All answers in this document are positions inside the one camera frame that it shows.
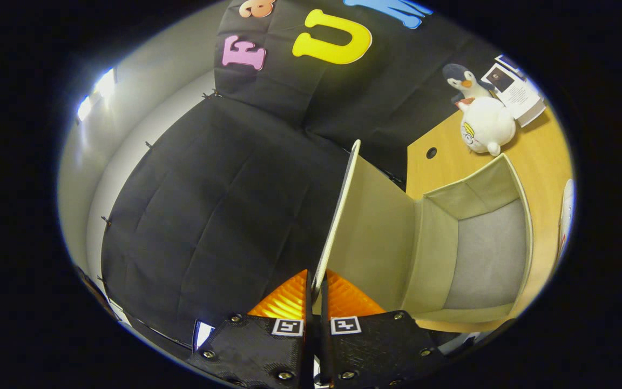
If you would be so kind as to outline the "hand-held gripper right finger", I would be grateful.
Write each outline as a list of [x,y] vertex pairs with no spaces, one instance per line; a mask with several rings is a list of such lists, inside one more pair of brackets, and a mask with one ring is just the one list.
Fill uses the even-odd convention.
[[319,379],[331,388],[402,388],[446,363],[445,332],[387,311],[343,276],[327,271],[322,292]]

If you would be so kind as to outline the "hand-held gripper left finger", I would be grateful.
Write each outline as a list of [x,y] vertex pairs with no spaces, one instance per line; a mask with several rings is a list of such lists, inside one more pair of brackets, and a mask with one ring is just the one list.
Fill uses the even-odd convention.
[[249,312],[230,313],[187,363],[238,388],[313,388],[312,275],[304,269]]

